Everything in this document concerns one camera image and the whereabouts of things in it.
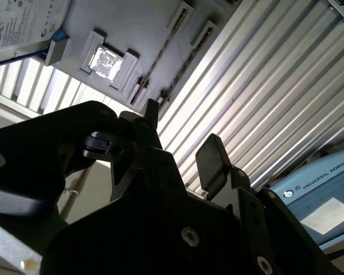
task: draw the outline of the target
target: screw hole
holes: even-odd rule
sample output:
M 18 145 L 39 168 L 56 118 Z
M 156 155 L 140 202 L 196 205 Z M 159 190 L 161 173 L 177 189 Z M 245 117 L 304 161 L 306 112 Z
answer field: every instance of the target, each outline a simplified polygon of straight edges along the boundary
M 123 152 L 124 152 L 124 148 L 120 145 L 115 145 L 110 150 L 110 153 L 113 156 L 122 155 Z
M 226 209 L 227 209 L 228 211 L 233 212 L 233 205 L 232 205 L 232 204 L 227 205 Z
M 186 238 L 187 238 L 190 242 L 194 242 L 194 241 L 195 241 L 194 234 L 191 233 L 191 232 L 187 232 L 187 233 L 186 233 Z

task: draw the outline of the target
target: label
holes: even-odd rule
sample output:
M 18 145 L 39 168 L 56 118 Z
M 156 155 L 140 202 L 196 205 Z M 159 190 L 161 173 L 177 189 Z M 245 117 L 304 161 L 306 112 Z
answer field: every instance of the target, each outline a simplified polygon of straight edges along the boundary
M 321 205 L 313 213 L 301 220 L 301 223 L 325 235 L 344 222 L 344 203 L 335 198 Z
M 69 0 L 0 0 L 0 50 L 50 40 Z

